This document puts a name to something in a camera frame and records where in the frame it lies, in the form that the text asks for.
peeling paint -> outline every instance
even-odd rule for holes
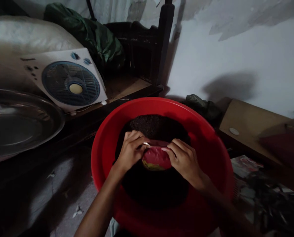
[[[219,41],[223,41],[255,26],[275,26],[294,18],[294,0],[215,1],[214,6],[196,18],[201,22],[214,22],[209,34],[221,33]]]
[[[136,0],[133,1],[128,9],[128,16],[127,21],[140,21],[145,7],[146,7],[147,0]]]
[[[161,5],[147,0],[142,16],[144,23],[159,18]],[[174,22],[196,20],[213,24],[210,35],[221,34],[219,41],[241,34],[255,26],[275,26],[294,18],[294,0],[187,0],[173,1]],[[182,18],[178,19],[179,8],[183,7]]]

white pillow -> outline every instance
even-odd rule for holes
[[[39,94],[13,57],[76,48],[83,46],[57,24],[26,16],[0,16],[0,88]]]

hand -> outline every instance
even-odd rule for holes
[[[204,190],[210,178],[200,169],[194,148],[181,141],[173,139],[167,146],[162,148],[169,155],[170,162],[195,189]]]
[[[150,142],[141,132],[126,132],[120,155],[115,163],[123,172],[127,172],[136,162],[142,158],[145,149],[148,147],[144,142]]]

dark soil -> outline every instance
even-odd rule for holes
[[[171,118],[161,115],[143,115],[129,121],[122,129],[115,151],[117,160],[125,132],[140,131],[150,139],[171,142],[179,138],[190,145],[190,137],[184,127]],[[164,209],[181,204],[188,194],[188,182],[174,169],[149,171],[138,161],[125,175],[122,185],[127,194],[140,205],[152,209]]]

fan grille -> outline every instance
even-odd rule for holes
[[[42,82],[52,97],[68,105],[89,105],[100,94],[100,84],[97,78],[85,67],[72,62],[49,64],[43,70]],[[80,85],[82,93],[72,93],[69,90],[71,84]]]

